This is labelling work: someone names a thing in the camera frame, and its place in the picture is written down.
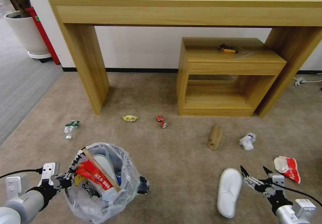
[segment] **red packaging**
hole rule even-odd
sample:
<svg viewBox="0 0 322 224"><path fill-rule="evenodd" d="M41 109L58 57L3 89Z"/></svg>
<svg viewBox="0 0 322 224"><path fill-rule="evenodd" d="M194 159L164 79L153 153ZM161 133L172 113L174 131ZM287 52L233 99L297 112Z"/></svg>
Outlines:
<svg viewBox="0 0 322 224"><path fill-rule="evenodd" d="M289 177L296 183L301 183L301 177L298 170L298 164L294 158L279 156L274 159L275 169L282 175Z"/></svg>
<svg viewBox="0 0 322 224"><path fill-rule="evenodd" d="M79 164L79 168L76 169L76 173L100 185L104 190L108 190L113 187L102 172L98 170L90 160Z"/></svg>

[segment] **carpet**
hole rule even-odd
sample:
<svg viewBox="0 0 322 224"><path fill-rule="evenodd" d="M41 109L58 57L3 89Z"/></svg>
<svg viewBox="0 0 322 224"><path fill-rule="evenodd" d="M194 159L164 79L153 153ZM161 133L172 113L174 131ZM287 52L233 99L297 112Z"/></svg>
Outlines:
<svg viewBox="0 0 322 224"><path fill-rule="evenodd" d="M0 17L0 145L62 74L53 61L28 56Z"/></svg>
<svg viewBox="0 0 322 224"><path fill-rule="evenodd" d="M243 165L251 176L266 178L262 166L274 170L279 155L297 160L302 183L286 179L287 187L322 200L322 92L321 83L292 84L263 119L225 117L180 117L175 96L175 74L109 73L111 89L101 113L93 114L77 73L64 73L0 147L1 174L38 168L60 162L64 172L82 145L108 142L129 152L151 190L137 196L125 210L106 223L278 223L262 194L243 186L233 219L216 208L218 182L226 168ZM305 76L317 80L319 76ZM125 122L124 115L138 121ZM163 115L169 126L155 120ZM63 128L80 120L75 137L65 140ZM223 136L216 151L207 148L214 123ZM254 150L245 151L238 140L248 132L257 135ZM39 175L29 174L31 186ZM0 204L5 202L4 180L0 181ZM303 196L287 192L294 201ZM322 223L317 207L313 224ZM63 193L50 201L34 224L85 224L73 216Z"/></svg>

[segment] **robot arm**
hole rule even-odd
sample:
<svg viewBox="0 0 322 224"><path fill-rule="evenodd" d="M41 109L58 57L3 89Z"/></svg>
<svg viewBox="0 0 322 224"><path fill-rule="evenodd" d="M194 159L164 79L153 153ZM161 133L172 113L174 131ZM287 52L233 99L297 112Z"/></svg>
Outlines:
<svg viewBox="0 0 322 224"><path fill-rule="evenodd" d="M7 177L8 200L5 207L0 207L0 224L29 224L32 222L37 213L42 211L57 193L71 186L71 180L58 173L58 163L44 164L38 186L29 190L27 190L26 177Z"/></svg>
<svg viewBox="0 0 322 224"><path fill-rule="evenodd" d="M249 176L241 166L243 181L254 190L263 193L272 205L272 212L278 217L280 224L310 224L310 219L316 211L316 206L308 199L289 201L284 195L284 176L274 174L264 168L266 180L258 180Z"/></svg>

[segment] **black cable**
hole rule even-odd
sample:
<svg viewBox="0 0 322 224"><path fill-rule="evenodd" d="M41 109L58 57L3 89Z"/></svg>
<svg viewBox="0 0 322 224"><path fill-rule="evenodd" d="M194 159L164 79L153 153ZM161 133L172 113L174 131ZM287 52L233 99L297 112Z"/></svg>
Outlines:
<svg viewBox="0 0 322 224"><path fill-rule="evenodd" d="M18 171L14 171L5 175L0 176L1 178L7 177L8 175L13 175L13 174L18 174L18 173L23 173L23 172L37 172L38 174L42 174L43 172L43 168L39 168L39 169L34 169L34 170L18 170Z"/></svg>
<svg viewBox="0 0 322 224"><path fill-rule="evenodd" d="M289 190L289 191L293 191L293 192L295 192L295 193L299 193L299 194L305 195L305 196L307 196L307 197L311 198L312 200L316 201L316 202L317 202L317 203L322 207L322 203L321 203L321 202L319 202L317 199L315 199L313 196L311 196L311 195L309 195L309 194L306 194L306 193L304 193L304 192L302 192L302 191L299 191L299 190L294 190L294 189L291 189L291 188L287 188L287 187L282 186L282 185L279 185L279 184L275 184L275 183L273 183L273 185L276 185L276 186L278 186L278 187L281 187L281 188L286 189L286 190Z"/></svg>

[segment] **clear plastic bag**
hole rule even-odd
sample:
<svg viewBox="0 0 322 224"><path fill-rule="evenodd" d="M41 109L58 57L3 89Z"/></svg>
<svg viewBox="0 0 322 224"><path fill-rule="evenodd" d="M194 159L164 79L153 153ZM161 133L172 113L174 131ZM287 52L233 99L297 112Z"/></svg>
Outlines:
<svg viewBox="0 0 322 224"><path fill-rule="evenodd" d="M101 224L124 210L125 206L138 194L140 186L140 174L133 165L128 152L122 148L104 143L94 143L86 147L92 155L109 155L114 168L121 170L121 191L118 192L112 201L104 201L99 197L92 184L85 180L78 186L73 185L65 190L70 210L73 214L85 221L94 224ZM79 151L75 156L66 175L73 172L78 164L87 160Z"/></svg>

